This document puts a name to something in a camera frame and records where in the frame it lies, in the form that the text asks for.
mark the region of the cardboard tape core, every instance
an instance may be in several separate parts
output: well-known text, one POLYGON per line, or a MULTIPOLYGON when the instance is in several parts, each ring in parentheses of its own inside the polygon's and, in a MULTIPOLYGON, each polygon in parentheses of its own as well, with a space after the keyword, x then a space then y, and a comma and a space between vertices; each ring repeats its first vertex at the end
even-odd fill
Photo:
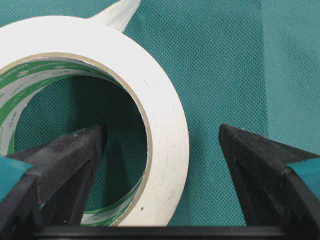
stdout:
POLYGON ((145 171, 132 190, 110 206, 85 211, 81 224, 85 226, 117 225, 131 211, 148 179, 152 161, 150 128, 139 99, 123 79, 108 67, 83 56, 70 53, 45 53, 15 61, 0 70, 0 155, 14 152, 15 130, 32 97, 46 86, 74 76, 90 76, 110 81, 127 91, 137 104, 147 135, 145 171))

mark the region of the fabric background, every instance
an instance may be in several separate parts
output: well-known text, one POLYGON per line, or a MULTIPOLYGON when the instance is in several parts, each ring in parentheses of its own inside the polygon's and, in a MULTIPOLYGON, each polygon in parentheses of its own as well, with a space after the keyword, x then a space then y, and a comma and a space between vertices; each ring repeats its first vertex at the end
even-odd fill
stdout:
MULTIPOLYGON (((88 18, 114 2, 1 0, 0 26, 45 15, 88 18)), ((170 225, 245 224, 218 142, 222 123, 320 152, 319 8, 317 1, 142 0, 125 34, 169 76, 189 130, 188 177, 170 225)), ((61 80, 30 101, 15 137, 18 151, 96 123, 107 125, 109 141, 88 210, 119 199, 144 170, 146 134, 130 96, 100 79, 61 80)))

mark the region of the white tape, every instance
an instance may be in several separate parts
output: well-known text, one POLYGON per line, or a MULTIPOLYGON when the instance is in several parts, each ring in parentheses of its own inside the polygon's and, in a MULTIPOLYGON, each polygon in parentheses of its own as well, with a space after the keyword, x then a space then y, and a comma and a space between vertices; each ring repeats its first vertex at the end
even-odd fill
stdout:
MULTIPOLYGON (((121 4, 131 10, 124 11, 121 24, 114 23, 117 14, 110 21, 123 31, 139 3, 121 4)), ((189 138, 179 97, 155 59, 121 32, 93 19, 35 17, 0 28, 0 39, 0 155, 13 151, 20 114, 45 86, 74 75, 112 81, 131 95, 140 111, 147 135, 146 168, 129 194, 112 206, 86 212, 82 223, 166 225, 184 189, 189 138)))

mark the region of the teal fabric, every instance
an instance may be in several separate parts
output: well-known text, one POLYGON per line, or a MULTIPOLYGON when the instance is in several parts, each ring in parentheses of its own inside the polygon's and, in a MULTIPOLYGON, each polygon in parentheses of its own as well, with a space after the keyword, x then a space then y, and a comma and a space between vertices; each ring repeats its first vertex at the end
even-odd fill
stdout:
MULTIPOLYGON (((0 26, 34 16, 89 17, 113 2, 1 0, 0 26)), ((188 177, 170 225, 245 224, 218 142, 222 123, 320 152, 318 12, 317 1, 142 0, 125 34, 168 74, 189 130, 188 177)), ((15 137, 20 150, 105 123, 109 143, 87 209, 128 192, 146 161, 145 131, 132 99, 92 80, 61 80, 37 94, 15 137), (85 88, 92 94, 83 97, 85 88), (97 102, 101 106, 91 109, 97 102)))
POLYGON ((268 137, 320 153, 320 1, 261 2, 268 137))

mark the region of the green textured cloth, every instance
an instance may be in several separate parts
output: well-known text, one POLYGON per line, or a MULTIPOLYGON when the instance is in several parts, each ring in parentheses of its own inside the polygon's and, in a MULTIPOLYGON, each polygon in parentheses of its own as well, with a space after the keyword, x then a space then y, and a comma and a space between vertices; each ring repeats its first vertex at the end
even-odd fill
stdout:
MULTIPOLYGON (((113 2, 1 0, 0 26, 44 15, 87 18, 113 2)), ((125 34, 169 76, 189 130, 188 177, 171 225, 245 224, 218 142, 222 123, 320 152, 319 8, 318 1, 302 0, 142 0, 125 34)), ((138 181, 146 135, 125 92, 87 79, 61 80, 37 94, 22 113, 15 149, 105 123, 109 142, 87 204, 91 210, 116 201, 138 181), (87 88, 92 94, 84 97, 87 88)))

